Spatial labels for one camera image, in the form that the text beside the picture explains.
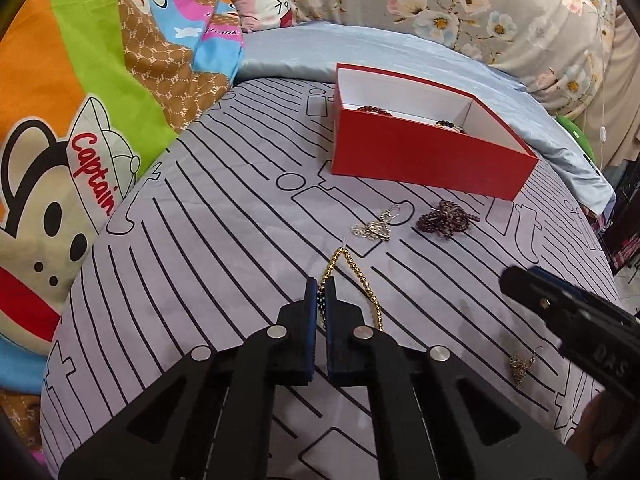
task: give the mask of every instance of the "bed sheet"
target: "bed sheet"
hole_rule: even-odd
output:
[[[613,188],[573,137],[517,79],[433,41],[369,27],[305,23],[247,34],[237,81],[293,77],[335,82],[336,63],[407,73],[475,94],[538,150],[579,203],[600,215]]]
[[[332,175],[331,84],[244,82],[195,121],[117,209],[73,284],[47,362],[41,430],[49,467],[192,348],[236,346],[302,298],[343,241],[380,299],[385,331],[424,350],[446,345],[560,439],[597,384],[569,364],[539,318],[505,298],[505,266],[540,265],[618,301],[609,266],[575,199],[540,160],[514,202]],[[418,232],[440,200],[481,217],[446,240]],[[389,242],[350,227],[390,205]],[[343,262],[338,297],[366,298]],[[540,358],[521,388],[510,354]],[[326,380],[318,333],[309,387],[278,388],[270,476],[378,477],[364,388]]]

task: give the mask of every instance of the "triangular cutout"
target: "triangular cutout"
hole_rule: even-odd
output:
[[[511,415],[487,397],[467,379],[460,379],[456,386],[471,416],[480,441],[485,446],[498,442],[520,431],[520,424]]]
[[[158,444],[164,437],[166,427],[174,414],[186,384],[187,380],[184,376],[178,378],[159,394],[146,410],[139,413],[129,423],[127,431],[149,443]]]

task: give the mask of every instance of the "floral curtain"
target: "floral curtain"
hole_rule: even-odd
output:
[[[407,32],[520,79],[551,114],[575,117],[609,61],[615,0],[293,0],[298,20]]]

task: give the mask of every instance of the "jewelry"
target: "jewelry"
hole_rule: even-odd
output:
[[[378,217],[378,220],[367,222],[366,224],[356,224],[351,227],[351,232],[360,238],[368,238],[369,240],[384,240],[388,242],[391,239],[391,229],[389,222],[400,214],[400,208],[393,206],[385,209]]]
[[[442,128],[452,128],[453,130],[456,130],[457,132],[460,132],[461,134],[466,133],[462,128],[460,128],[460,126],[456,126],[454,123],[452,123],[450,121],[437,121],[436,122],[436,126],[440,126]]]
[[[453,233],[466,231],[471,221],[479,222],[480,218],[470,215],[458,204],[448,200],[440,200],[438,208],[431,208],[433,212],[422,215],[415,226],[425,233],[438,233],[445,238],[451,238]]]
[[[380,302],[378,298],[376,298],[375,294],[371,290],[371,286],[369,282],[364,277],[364,273],[360,270],[360,268],[356,265],[356,262],[351,257],[351,254],[347,250],[346,247],[338,247],[334,255],[329,260],[329,264],[326,266],[324,274],[322,275],[322,279],[320,280],[320,285],[318,286],[318,312],[320,312],[320,319],[322,320],[322,326],[326,328],[326,303],[324,302],[324,284],[326,280],[329,279],[331,273],[333,272],[335,266],[338,263],[338,259],[340,259],[340,255],[344,256],[344,259],[347,260],[347,264],[351,267],[351,270],[356,275],[356,277],[360,280],[362,284],[362,288],[364,289],[364,295],[371,302],[373,306],[372,316],[373,316],[373,324],[374,326],[382,332],[382,307],[380,306]]]
[[[518,354],[514,354],[509,357],[509,366],[511,367],[513,382],[516,383],[518,388],[522,386],[522,381],[524,380],[525,375],[527,375],[529,368],[535,364],[536,359],[538,358],[538,348],[533,351],[533,354],[529,359],[524,359]]]
[[[374,114],[391,116],[391,114],[389,112],[387,112],[386,110],[383,110],[382,108],[378,108],[377,106],[361,106],[356,111],[357,112],[372,112]]]

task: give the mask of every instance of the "green fabric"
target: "green fabric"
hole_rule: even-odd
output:
[[[567,130],[574,137],[575,141],[582,148],[584,153],[591,159],[591,161],[596,164],[596,156],[591,149],[591,145],[589,140],[584,135],[582,130],[575,125],[575,123],[564,116],[556,117],[556,121],[560,123],[560,125]]]
[[[140,156],[141,176],[176,133],[125,67],[118,0],[51,0],[51,6],[76,77],[103,102],[110,123]]]

